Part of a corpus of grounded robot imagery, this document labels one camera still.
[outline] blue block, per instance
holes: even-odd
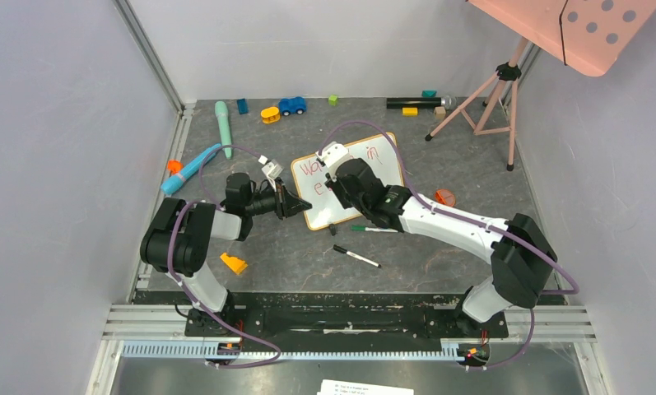
[[[247,114],[248,113],[248,102],[245,99],[238,99],[235,101],[238,105],[238,114]]]

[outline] teal toy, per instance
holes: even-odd
[[[228,107],[226,103],[222,101],[217,101],[214,105],[214,113],[216,114],[216,119],[219,122],[219,133],[221,134],[221,144],[223,146],[228,146],[232,144],[230,140],[230,125],[228,124]],[[223,152],[226,154],[226,158],[230,159],[233,155],[232,148],[224,148]]]

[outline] gray wall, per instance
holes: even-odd
[[[656,13],[604,77],[541,55],[519,150],[617,394],[656,394]]]
[[[0,2],[0,394],[85,391],[174,120],[111,1]]]
[[[131,0],[183,100],[469,95],[519,37],[464,0]]]

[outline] pink board with holes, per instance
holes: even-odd
[[[565,0],[469,2],[563,59],[558,16]],[[569,0],[563,13],[568,66],[590,77],[603,75],[655,10],[656,0]]]

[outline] small wooden block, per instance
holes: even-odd
[[[435,107],[435,118],[436,119],[446,118],[446,109],[444,107]]]
[[[416,117],[417,116],[417,107],[403,107],[402,108],[403,117]]]

